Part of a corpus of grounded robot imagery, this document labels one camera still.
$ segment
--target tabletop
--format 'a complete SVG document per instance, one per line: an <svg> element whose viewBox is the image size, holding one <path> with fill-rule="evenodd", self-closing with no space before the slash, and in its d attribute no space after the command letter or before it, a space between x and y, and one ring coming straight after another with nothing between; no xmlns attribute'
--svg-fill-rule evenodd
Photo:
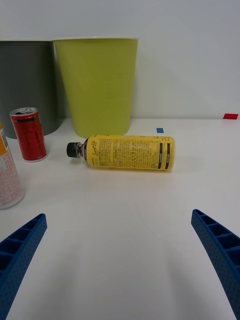
<svg viewBox="0 0 240 320"><path fill-rule="evenodd" d="M70 119L39 162L8 139L25 196L0 211L0 241L40 213L48 229L7 320L235 319L191 216L200 209L240 235L240 121L132 119L127 134L173 137L173 169L69 158L67 143L84 141Z"/></svg>

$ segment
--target white wall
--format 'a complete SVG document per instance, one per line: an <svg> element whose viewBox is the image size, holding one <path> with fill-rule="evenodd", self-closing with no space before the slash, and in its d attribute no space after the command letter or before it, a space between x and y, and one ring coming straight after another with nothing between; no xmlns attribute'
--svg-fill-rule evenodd
<svg viewBox="0 0 240 320"><path fill-rule="evenodd" d="M239 12L239 0L1 0L0 39L140 37L134 117L222 118L240 113Z"/></svg>

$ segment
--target black bottle cap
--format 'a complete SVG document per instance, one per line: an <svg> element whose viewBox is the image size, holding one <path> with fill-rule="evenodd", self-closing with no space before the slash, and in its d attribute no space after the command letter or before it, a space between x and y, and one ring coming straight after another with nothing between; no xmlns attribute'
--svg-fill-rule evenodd
<svg viewBox="0 0 240 320"><path fill-rule="evenodd" d="M77 145L78 142L69 142L66 147L66 154L70 158L78 158L77 156Z"/></svg>

